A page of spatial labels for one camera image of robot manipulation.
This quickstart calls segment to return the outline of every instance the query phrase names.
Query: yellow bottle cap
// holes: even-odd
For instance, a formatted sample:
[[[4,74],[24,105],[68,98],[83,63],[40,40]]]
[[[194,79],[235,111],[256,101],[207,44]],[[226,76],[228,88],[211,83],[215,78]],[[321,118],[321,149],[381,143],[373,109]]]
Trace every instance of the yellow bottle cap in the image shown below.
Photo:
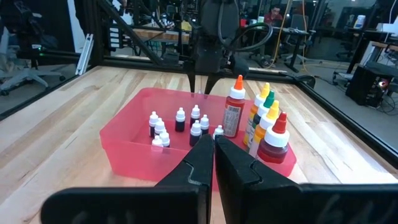
[[[271,108],[269,108],[267,118],[271,120],[276,120],[279,116],[279,101],[275,100]]]
[[[261,90],[260,97],[263,98],[263,99],[267,98],[270,89],[271,89],[271,88],[270,88],[269,83],[266,83],[266,84],[264,85],[264,87],[262,88],[262,90]]]

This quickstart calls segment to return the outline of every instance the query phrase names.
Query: black computer tower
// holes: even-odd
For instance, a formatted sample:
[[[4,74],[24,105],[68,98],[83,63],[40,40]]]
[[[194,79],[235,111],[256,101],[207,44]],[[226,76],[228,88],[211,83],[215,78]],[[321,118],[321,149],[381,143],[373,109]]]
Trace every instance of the black computer tower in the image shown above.
[[[382,101],[383,87],[391,82],[397,70],[380,63],[369,62],[358,66],[346,90],[346,96],[359,105],[377,107]]]

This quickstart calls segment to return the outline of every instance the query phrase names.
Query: translucent pink container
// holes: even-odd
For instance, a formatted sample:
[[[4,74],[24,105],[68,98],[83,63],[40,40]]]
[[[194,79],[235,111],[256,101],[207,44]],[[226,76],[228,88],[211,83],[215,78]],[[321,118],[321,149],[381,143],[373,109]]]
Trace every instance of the translucent pink container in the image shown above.
[[[210,134],[222,124],[225,97],[202,95],[184,91],[158,88],[142,89],[100,132],[101,143],[108,156],[112,170],[117,175],[158,182],[172,171],[192,148],[189,145],[190,113],[199,105],[201,117],[207,114],[210,120]],[[238,136],[231,139],[242,149],[250,107],[247,100]],[[174,131],[175,115],[182,107],[185,111],[185,131]],[[153,148],[149,136],[149,116],[152,111],[161,117],[170,134],[170,148]],[[296,157],[289,147],[282,164],[266,164],[284,176],[289,176],[296,163]],[[218,184],[213,172],[213,189]]]

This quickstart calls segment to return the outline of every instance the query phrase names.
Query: wooden table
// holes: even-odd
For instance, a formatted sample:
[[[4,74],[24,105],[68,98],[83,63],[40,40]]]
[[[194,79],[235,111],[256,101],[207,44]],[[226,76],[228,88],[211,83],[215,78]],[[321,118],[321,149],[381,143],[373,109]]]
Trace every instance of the wooden table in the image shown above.
[[[206,77],[197,77],[197,90]],[[232,79],[211,94],[226,96]],[[263,82],[245,81],[247,99]],[[0,122],[1,223],[40,223],[43,201],[76,186],[151,186],[112,173],[100,129],[142,88],[189,91],[184,74],[96,67]],[[302,183],[391,183],[397,171],[296,86],[271,83],[298,162],[290,179]],[[213,193],[212,223],[224,223],[220,194]]]

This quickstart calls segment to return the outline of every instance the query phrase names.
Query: red liquid bottle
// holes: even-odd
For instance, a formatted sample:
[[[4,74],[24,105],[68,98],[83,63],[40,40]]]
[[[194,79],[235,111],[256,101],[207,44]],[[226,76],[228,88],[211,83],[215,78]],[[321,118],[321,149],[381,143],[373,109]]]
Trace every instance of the red liquid bottle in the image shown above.
[[[229,96],[225,101],[225,111],[223,119],[224,136],[236,138],[238,135],[239,124],[241,122],[244,108],[244,96],[246,90],[243,88],[243,76],[239,75],[235,86],[231,87]]]
[[[281,113],[274,126],[268,127],[264,139],[261,139],[257,159],[261,162],[283,163],[287,154],[290,134],[286,130],[287,114]]]

